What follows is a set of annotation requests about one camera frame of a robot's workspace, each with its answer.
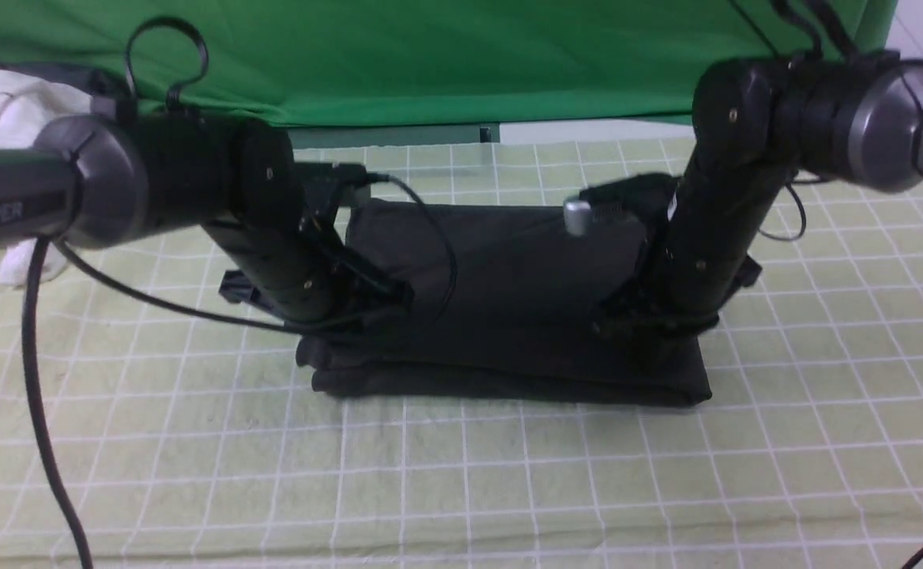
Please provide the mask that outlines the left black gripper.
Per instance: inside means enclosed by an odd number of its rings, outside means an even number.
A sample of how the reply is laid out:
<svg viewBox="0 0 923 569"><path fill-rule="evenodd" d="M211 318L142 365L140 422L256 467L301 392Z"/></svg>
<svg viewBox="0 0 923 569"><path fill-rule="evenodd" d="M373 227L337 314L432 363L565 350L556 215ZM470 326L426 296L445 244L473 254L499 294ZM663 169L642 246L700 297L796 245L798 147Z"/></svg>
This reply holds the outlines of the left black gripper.
<svg viewBox="0 0 923 569"><path fill-rule="evenodd" d="M235 264L218 292L298 333L363 333L411 311L414 291L349 249L337 232L312 222L302 227L253 227L218 219L202 231Z"/></svg>

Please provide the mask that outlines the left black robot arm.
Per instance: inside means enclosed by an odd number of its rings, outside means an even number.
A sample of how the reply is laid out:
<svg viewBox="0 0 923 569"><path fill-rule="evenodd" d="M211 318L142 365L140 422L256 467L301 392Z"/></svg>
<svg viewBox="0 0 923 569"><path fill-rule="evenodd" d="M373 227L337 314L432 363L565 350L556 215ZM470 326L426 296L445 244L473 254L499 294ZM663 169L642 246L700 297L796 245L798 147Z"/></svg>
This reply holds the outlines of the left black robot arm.
<svg viewBox="0 0 923 569"><path fill-rule="evenodd" d="M289 136L258 119L66 116L0 150L0 248L47 237L100 250L198 226L235 263L220 282L228 303L300 333L342 331L413 299L334 227L375 180L359 164L296 161Z"/></svg>

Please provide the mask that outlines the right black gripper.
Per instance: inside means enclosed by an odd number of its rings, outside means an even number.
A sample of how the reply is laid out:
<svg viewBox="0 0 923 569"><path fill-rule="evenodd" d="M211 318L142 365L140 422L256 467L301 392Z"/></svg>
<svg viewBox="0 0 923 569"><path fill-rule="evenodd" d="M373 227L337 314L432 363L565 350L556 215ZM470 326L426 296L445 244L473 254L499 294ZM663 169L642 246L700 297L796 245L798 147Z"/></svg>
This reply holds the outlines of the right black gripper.
<svg viewBox="0 0 923 569"><path fill-rule="evenodd" d="M596 307L597 332L634 360L667 360L715 327L737 289L753 284L749 248L791 176L789 164L692 157L646 222L631 278Z"/></svg>

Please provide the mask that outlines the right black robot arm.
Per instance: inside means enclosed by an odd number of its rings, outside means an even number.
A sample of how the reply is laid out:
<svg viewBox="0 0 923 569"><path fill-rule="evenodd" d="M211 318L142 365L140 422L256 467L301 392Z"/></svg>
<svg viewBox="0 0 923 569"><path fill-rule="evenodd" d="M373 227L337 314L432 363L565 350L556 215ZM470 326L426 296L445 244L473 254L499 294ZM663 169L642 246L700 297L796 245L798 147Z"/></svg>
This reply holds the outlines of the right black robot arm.
<svg viewBox="0 0 923 569"><path fill-rule="evenodd" d="M897 194L923 180L923 60L716 62L694 92L685 172L634 175L567 199L569 232L645 228L631 277L593 310L595 330L661 361L718 324L761 266L749 248L801 171Z"/></svg>

